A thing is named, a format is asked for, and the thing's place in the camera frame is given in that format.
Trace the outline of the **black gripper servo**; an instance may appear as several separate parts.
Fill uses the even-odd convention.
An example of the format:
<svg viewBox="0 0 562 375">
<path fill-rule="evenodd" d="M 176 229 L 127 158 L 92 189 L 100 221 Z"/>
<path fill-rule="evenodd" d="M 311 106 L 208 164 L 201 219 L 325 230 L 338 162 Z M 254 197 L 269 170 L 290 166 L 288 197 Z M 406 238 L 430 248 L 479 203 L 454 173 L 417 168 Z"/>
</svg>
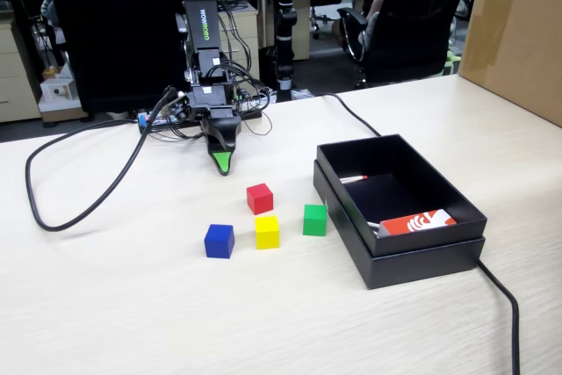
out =
<svg viewBox="0 0 562 375">
<path fill-rule="evenodd" d="M 209 156 L 218 172 L 227 176 L 241 131 L 241 117 L 227 102 L 224 85 L 193 86 L 188 93 L 189 121 L 204 120 Z"/>
</svg>

